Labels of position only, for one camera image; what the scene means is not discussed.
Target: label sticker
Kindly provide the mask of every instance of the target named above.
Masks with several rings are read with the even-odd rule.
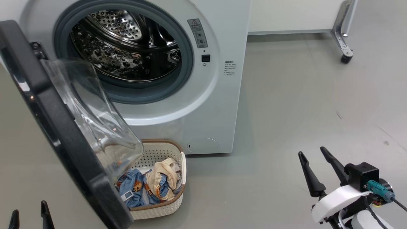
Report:
[[[199,19],[191,19],[188,20],[188,24],[191,27],[192,33],[194,34],[198,48],[207,48],[208,43],[206,42],[206,36],[204,29],[202,28],[201,21]]]
[[[224,75],[235,75],[236,74],[236,64],[234,61],[225,61],[225,69],[223,70]]]

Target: teal connector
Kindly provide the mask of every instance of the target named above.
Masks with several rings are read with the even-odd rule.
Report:
[[[391,198],[396,197],[394,193],[390,192],[386,187],[374,180],[368,181],[365,188],[374,194],[381,196],[387,203],[393,202]]]

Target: gray rubber gasket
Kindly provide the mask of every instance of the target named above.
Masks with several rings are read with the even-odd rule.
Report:
[[[191,75],[192,44],[181,25],[167,12],[143,0],[80,0],[68,7],[54,29],[54,48],[58,58],[79,57],[69,33],[85,16],[100,10],[122,9],[142,14],[164,27],[177,41],[182,64],[170,75],[149,83],[130,83],[98,74],[110,100],[126,104],[146,104],[163,100],[177,92]]]

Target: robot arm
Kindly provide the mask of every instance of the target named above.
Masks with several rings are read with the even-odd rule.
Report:
[[[341,187],[327,195],[305,155],[298,153],[310,195],[319,197],[311,210],[313,220],[319,224],[328,222],[333,229],[393,229],[370,208],[371,204],[399,204],[389,183],[379,178],[379,169],[366,162],[343,166],[325,147],[321,147],[321,152],[335,170]]]

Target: laundry basket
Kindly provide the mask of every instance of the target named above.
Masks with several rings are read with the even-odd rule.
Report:
[[[173,141],[164,139],[142,140],[142,142],[144,145],[144,154],[131,168],[137,168],[143,174],[152,169],[156,162],[161,162],[171,157],[181,168],[182,186],[180,192],[170,201],[156,205],[131,208],[130,213],[135,220],[166,216],[177,211],[182,203],[182,195],[185,190],[186,181],[186,160],[181,146]]]

